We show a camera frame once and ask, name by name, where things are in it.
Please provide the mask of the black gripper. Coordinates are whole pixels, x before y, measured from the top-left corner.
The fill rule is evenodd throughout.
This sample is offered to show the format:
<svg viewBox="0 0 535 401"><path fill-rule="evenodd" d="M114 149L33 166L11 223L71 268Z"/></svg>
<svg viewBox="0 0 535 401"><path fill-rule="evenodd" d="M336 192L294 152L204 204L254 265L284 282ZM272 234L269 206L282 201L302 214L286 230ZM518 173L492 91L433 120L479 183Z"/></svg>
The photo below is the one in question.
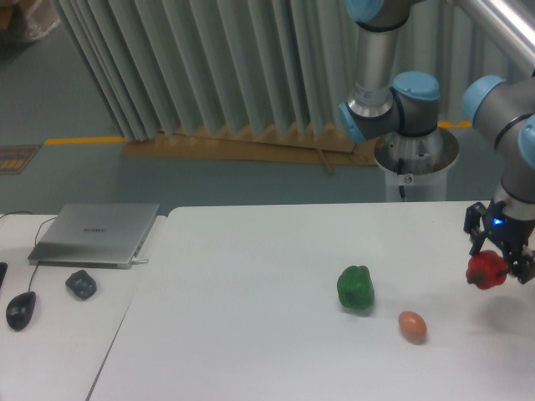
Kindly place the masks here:
<svg viewBox="0 0 535 401"><path fill-rule="evenodd" d="M504 256L508 274L521 284L534 278L534 251L527 244L534 230L534 214L515 200L477 202L466 209L463 231L469 235L469 254L478 254L489 240Z"/></svg>

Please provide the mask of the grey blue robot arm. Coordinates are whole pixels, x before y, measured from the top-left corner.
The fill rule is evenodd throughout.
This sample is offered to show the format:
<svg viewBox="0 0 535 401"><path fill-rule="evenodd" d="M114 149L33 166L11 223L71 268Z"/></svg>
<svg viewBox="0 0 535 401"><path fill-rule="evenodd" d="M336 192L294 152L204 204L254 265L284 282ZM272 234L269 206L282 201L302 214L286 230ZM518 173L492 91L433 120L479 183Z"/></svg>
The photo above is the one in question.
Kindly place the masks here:
<svg viewBox="0 0 535 401"><path fill-rule="evenodd" d="M400 190L405 177L443 171L455 160L455 138L438 126L439 85L425 73L390 76L398 33L408 21L410 1L348 1L348 15L360 28L362 64L353 92L339 106L343 127L357 143L387 137L375 158L395 173ZM461 107L506 164L488 205L466 210L464 232L472 255L486 241L502 254L502 276L520 283L534 277L534 18L517 1L460 1L458 7L527 75L516 84L487 75L464 93Z"/></svg>

